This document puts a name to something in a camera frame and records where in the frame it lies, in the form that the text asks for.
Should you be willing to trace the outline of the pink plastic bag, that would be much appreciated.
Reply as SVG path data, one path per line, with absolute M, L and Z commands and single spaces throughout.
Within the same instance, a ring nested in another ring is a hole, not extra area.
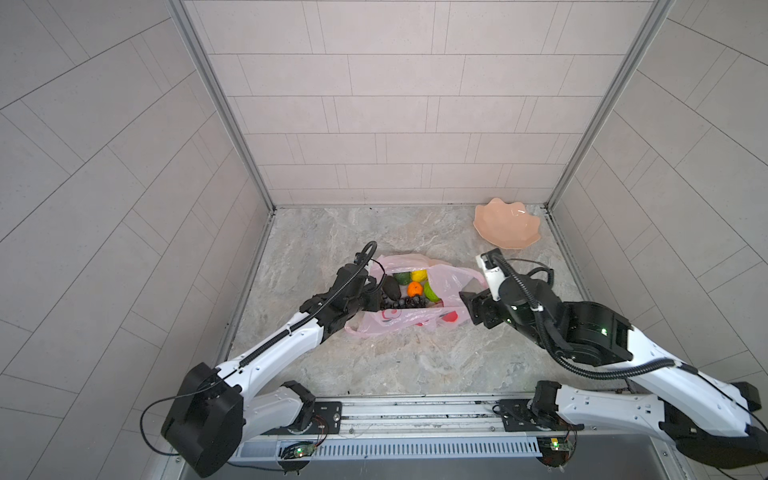
M 380 256 L 371 275 L 383 286 L 374 293 L 356 324 L 345 331 L 358 338 L 394 333 L 408 327 L 456 328 L 470 320 L 460 294 L 487 287 L 476 270 L 455 267 L 420 254 Z

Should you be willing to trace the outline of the pink scalloped bowl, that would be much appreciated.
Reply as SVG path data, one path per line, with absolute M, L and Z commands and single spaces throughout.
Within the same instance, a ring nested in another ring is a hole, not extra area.
M 473 226 L 486 241 L 507 250 L 522 250 L 541 239 L 541 219 L 527 212 L 521 202 L 493 198 L 475 207 Z

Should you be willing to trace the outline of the green fake fruit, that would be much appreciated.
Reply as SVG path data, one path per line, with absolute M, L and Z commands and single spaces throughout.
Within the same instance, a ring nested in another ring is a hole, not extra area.
M 413 282 L 411 272 L 395 273 L 392 277 L 400 286 L 408 287 Z

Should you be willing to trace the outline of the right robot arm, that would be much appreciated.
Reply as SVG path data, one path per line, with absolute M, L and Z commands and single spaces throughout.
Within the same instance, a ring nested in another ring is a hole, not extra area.
M 474 324 L 509 325 L 572 374 L 631 380 L 643 390 L 597 392 L 541 380 L 527 406 L 502 404 L 502 415 L 548 431 L 604 425 L 641 432 L 720 470 L 766 462 L 767 427 L 756 415 L 762 402 L 752 384 L 701 372 L 605 305 L 561 300 L 550 268 L 521 274 L 498 249 L 476 261 L 488 287 L 460 295 Z

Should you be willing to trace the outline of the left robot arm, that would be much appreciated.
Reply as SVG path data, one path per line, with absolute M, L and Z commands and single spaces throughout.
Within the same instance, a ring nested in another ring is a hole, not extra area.
M 341 267 L 332 287 L 305 301 L 266 340 L 215 367 L 192 367 L 161 427 L 173 454 L 201 478 L 227 464 L 240 445 L 273 429 L 302 431 L 312 421 L 314 395 L 296 381 L 268 394 L 262 389 L 304 353 L 341 330 L 358 312 L 376 303 L 380 288 L 358 257 Z

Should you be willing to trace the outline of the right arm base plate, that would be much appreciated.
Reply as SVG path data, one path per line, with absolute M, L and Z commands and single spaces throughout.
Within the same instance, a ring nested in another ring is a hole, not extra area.
M 543 400 L 502 399 L 493 407 L 494 414 L 503 422 L 506 432 L 520 431 L 582 431 L 583 424 L 572 424 L 558 415 L 554 403 Z

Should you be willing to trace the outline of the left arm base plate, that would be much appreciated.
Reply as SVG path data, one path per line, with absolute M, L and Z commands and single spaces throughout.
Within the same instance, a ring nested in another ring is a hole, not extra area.
M 338 434 L 343 405 L 338 401 L 316 401 L 311 410 L 303 408 L 297 420 L 287 427 L 293 435 Z

